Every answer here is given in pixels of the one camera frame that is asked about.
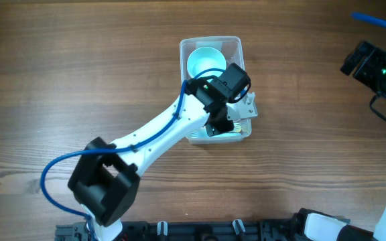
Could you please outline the green plastic bowl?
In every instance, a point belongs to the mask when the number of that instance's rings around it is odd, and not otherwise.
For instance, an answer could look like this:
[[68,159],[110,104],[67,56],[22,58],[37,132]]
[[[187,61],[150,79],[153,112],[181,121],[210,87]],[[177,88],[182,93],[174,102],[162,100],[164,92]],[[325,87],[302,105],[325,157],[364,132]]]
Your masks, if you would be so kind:
[[193,78],[220,76],[227,63],[223,54],[212,47],[201,47],[194,50],[187,59],[187,72]]

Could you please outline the pink plastic spoon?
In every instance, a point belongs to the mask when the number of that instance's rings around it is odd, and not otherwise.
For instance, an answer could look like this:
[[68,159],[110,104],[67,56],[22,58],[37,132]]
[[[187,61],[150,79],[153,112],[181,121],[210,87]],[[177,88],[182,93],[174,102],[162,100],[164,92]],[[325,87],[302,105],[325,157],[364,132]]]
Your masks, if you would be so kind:
[[241,122],[234,123],[233,132],[234,133],[242,133],[244,128],[245,128],[245,124],[244,123],[241,123]]

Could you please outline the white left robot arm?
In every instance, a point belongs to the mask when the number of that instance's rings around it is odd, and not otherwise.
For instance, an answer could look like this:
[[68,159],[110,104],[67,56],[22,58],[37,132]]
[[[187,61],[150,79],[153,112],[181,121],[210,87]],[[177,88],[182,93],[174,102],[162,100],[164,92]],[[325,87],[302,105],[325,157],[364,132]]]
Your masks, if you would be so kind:
[[100,137],[91,141],[68,188],[89,216],[92,240],[114,240],[121,234],[121,216],[135,201],[141,176],[179,140],[201,128],[209,137],[233,131],[227,106],[240,101],[250,87],[250,77],[236,64],[220,76],[200,74],[183,81],[174,105],[140,129],[112,143]]

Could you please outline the clear plastic container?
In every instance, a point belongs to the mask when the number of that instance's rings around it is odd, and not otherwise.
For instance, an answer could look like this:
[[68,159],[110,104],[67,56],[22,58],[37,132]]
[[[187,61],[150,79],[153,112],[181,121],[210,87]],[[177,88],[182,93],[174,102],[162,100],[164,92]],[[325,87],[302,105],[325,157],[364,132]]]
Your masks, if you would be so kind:
[[[227,63],[226,68],[233,63],[241,68],[245,67],[241,40],[236,36],[208,36],[183,39],[180,42],[180,71],[182,81],[192,78],[187,72],[187,59],[194,50],[201,47],[212,47],[219,50],[225,57]],[[234,133],[231,131],[221,135],[209,137],[206,133],[206,128],[202,127],[201,129],[190,133],[186,138],[193,145],[219,144],[242,141],[251,134],[251,118],[233,120],[233,122],[241,122],[245,124],[245,128],[242,133]]]

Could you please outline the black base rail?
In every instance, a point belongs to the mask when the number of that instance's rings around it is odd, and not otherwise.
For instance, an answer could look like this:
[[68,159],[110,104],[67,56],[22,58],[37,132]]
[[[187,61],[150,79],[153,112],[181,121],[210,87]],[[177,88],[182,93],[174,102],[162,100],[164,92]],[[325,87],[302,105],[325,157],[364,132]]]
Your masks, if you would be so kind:
[[306,240],[286,220],[244,222],[124,222],[115,240]]

